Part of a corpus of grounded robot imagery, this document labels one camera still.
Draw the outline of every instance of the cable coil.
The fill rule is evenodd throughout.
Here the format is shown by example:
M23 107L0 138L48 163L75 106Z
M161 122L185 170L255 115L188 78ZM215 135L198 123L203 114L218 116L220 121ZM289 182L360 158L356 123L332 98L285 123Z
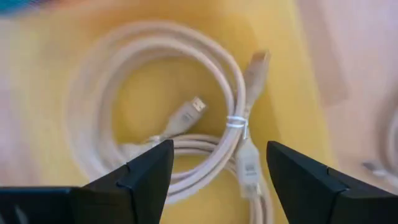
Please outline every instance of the cable coil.
M112 133L112 103L117 90L135 70L152 60L190 57L201 62L223 91L228 116L248 118L243 74L234 58L207 36L171 22L144 21L119 27L97 41L71 83L66 125L70 146L82 170L91 179L126 163L131 155L117 145ZM228 66L236 94L221 64ZM175 155L207 155L194 169L172 174L166 203L185 199L208 185L223 169L236 175L233 157L243 129L227 126L220 138L204 134L162 135L174 140ZM272 202L263 180L261 197L251 200L251 223L272 223Z

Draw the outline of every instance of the yellow surface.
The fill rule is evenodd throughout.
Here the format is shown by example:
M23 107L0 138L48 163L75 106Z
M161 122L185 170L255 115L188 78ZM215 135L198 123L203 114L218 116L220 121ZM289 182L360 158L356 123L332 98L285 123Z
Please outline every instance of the yellow surface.
M13 85L35 160L45 185L82 185L64 135L63 111L72 71L93 39L112 27L139 19L170 19L217 40L244 67L251 54L272 54L267 90L250 117L254 143L261 150L270 187L265 150L268 140L284 143L331 164L325 122L318 104L310 61L292 0L151 0L126 4L101 1L21 16L12 55ZM120 142L159 133L182 102L200 95L209 105L192 132L221 134L226 108L217 82L203 67L186 59L154 62L132 75L114 107ZM177 161L191 167L195 158ZM276 223L287 223L273 192ZM162 223L248 223L248 205L236 180L222 173L210 186L165 209Z

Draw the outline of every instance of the usb plug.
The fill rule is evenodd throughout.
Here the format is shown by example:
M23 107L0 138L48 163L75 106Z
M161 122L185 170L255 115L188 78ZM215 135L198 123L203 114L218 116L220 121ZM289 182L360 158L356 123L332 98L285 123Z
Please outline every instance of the usb plug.
M256 100L264 91L268 74L268 64L271 55L266 50L257 52L244 71L244 84L246 86L246 109L249 111Z
M260 154L251 138L242 139L236 152L236 170L243 198L256 198L263 194Z
M203 116L207 105L199 98L185 102L169 119L163 138L169 138L188 131Z

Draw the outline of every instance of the cable tie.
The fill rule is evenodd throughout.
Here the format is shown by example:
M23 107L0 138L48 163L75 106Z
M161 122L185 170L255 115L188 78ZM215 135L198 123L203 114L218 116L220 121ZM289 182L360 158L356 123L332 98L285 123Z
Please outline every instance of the cable tie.
M228 122L226 126L229 128L243 128L243 139L248 137L249 121L241 116L227 116ZM229 121L242 121L243 124L230 123Z

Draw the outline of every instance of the usb cable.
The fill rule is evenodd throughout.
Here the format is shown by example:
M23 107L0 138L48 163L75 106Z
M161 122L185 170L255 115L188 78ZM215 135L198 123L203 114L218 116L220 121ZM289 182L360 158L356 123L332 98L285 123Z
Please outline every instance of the usb cable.
M90 49L70 85L65 127L76 160L89 178L96 179L163 139L172 138L177 156L207 154L208 157L192 170L172 174L173 184L169 187L166 203L193 195L227 169L238 176L241 188L245 189L243 196L251 202L251 223L272 223L272 202L261 173L258 150L247 135L251 108L265 85L268 56L267 52L254 54L243 76L234 58L222 46L188 27L147 21L111 31ZM206 104L195 98L172 115L160 135L149 138L142 145L119 146L112 134L111 105L126 78L125 71L166 57L191 57L201 62L219 83L227 117L234 119L229 121L220 138L184 134L206 110ZM226 65L227 71L232 73L236 93L221 65ZM250 166L254 166L256 174L248 181L242 169Z

